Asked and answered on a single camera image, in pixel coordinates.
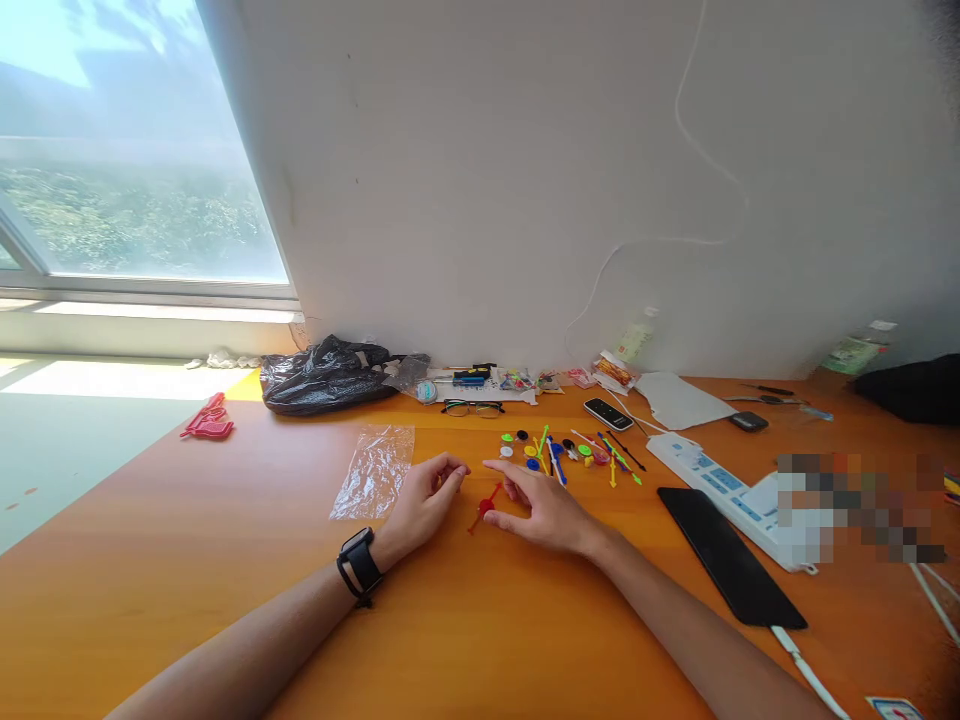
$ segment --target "black plastic bag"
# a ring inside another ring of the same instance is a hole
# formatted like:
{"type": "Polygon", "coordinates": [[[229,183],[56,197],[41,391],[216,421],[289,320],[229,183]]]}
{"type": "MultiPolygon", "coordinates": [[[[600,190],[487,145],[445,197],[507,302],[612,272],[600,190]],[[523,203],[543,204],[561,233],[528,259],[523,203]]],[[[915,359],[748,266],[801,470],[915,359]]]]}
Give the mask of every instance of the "black plastic bag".
{"type": "Polygon", "coordinates": [[[853,389],[901,420],[960,425],[960,353],[875,370],[854,380],[853,389]]]}
{"type": "Polygon", "coordinates": [[[387,375],[371,368],[390,359],[386,348],[344,342],[336,335],[295,355],[267,355],[260,369],[263,403],[278,415],[320,415],[388,398],[396,389],[383,385],[387,375]]]}

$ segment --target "black watch strap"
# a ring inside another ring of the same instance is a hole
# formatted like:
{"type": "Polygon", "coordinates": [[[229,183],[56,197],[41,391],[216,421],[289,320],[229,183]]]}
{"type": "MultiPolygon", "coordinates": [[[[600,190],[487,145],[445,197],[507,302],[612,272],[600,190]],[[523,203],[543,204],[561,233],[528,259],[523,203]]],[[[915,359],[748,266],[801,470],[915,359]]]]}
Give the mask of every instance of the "black watch strap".
{"type": "Polygon", "coordinates": [[[361,530],[354,537],[344,543],[337,557],[337,569],[340,571],[347,588],[357,598],[357,607],[370,607],[370,594],[383,580],[383,573],[377,567],[370,555],[370,543],[373,542],[373,531],[370,528],[361,530]],[[344,569],[344,563],[349,563],[360,587],[354,586],[350,576],[344,569]]]}

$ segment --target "red plastic part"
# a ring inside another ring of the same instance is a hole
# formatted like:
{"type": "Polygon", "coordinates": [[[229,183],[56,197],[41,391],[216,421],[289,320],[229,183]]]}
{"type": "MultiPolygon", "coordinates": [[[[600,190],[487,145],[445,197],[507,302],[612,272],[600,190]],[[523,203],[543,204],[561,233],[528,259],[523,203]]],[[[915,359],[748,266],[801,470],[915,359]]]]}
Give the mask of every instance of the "red plastic part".
{"type": "Polygon", "coordinates": [[[226,396],[223,393],[217,393],[207,404],[196,414],[196,417],[190,421],[186,429],[180,433],[180,437],[193,435],[194,437],[205,437],[214,440],[222,440],[233,432],[233,421],[227,420],[220,422],[227,417],[227,411],[223,407],[226,396]]]}
{"type": "Polygon", "coordinates": [[[467,532],[473,535],[473,529],[477,526],[477,523],[483,519],[483,516],[486,515],[491,510],[496,510],[496,507],[493,504],[493,499],[497,496],[497,493],[500,492],[500,488],[503,487],[503,483],[497,483],[496,487],[493,488],[493,493],[490,497],[484,498],[480,501],[480,504],[477,506],[477,517],[474,518],[473,525],[467,528],[467,532]]]}

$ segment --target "orange table surface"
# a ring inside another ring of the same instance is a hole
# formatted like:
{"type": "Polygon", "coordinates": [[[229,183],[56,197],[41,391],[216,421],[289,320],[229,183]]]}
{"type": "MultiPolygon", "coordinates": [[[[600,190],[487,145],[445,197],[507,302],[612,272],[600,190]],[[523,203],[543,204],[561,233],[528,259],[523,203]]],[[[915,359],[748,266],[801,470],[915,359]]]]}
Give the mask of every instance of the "orange table surface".
{"type": "MultiPolygon", "coordinates": [[[[753,394],[736,380],[691,382],[719,396],[753,394]]],[[[836,421],[800,425],[795,407],[744,405],[771,426],[749,435],[720,421],[683,434],[748,484],[781,453],[931,453],[960,464],[960,431],[908,425],[853,395],[776,384],[836,421]]],[[[480,461],[496,457],[501,433],[539,435],[545,423],[557,440],[570,428],[596,432],[582,404],[605,393],[567,388],[536,407],[510,403],[498,420],[447,417],[405,396],[289,419],[270,413],[258,390],[251,376],[229,393],[237,427],[226,442],[170,433],[0,557],[0,718],[102,717],[331,561],[367,524],[329,519],[365,423],[415,426],[414,462],[449,450],[474,472],[433,541],[394,570],[373,610],[337,628],[269,717],[711,717],[594,568],[487,526],[465,532],[496,480],[480,461]]],[[[640,396],[627,404],[650,418],[640,396]]],[[[621,474],[612,489],[607,471],[568,462],[570,492],[799,679],[768,630],[733,618],[661,505],[656,489],[682,482],[644,450],[639,429],[620,437],[648,469],[643,486],[621,474]]],[[[947,513],[947,550],[957,552],[960,510],[947,513]]],[[[852,717],[876,717],[865,695],[909,698],[929,718],[955,709],[958,656],[909,568],[824,564],[816,577],[791,575],[751,548],[810,623],[792,635],[852,717]]],[[[952,558],[939,569],[960,583],[952,558]]]]}

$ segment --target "green bottle label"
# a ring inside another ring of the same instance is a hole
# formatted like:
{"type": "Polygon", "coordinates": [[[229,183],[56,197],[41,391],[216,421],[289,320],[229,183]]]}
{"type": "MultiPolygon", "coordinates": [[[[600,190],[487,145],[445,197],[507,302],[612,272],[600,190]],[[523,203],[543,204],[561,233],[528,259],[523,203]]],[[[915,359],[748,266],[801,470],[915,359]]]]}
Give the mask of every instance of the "green bottle label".
{"type": "Polygon", "coordinates": [[[844,375],[856,375],[880,353],[880,345],[846,337],[827,355],[823,367],[844,375]]]}

